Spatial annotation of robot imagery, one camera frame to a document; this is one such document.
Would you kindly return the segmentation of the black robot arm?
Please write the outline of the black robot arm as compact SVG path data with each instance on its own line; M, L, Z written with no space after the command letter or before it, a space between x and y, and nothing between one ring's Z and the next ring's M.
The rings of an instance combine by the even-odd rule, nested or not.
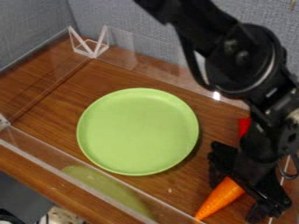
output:
M249 107L238 147L210 144L209 183L230 178L254 198L248 224L278 217L292 201L276 177L299 177L299 80L276 35L237 21L210 0L133 1L176 30L196 82Z

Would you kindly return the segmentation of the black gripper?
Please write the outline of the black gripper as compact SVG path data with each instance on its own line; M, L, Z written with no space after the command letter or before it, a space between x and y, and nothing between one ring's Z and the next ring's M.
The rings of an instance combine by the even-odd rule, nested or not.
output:
M214 188L229 177L256 200L246 213L246 223L257 224L265 217L278 218L292 201L277 181L276 164L258 163L241 150L220 142L210 143L206 158L209 187Z

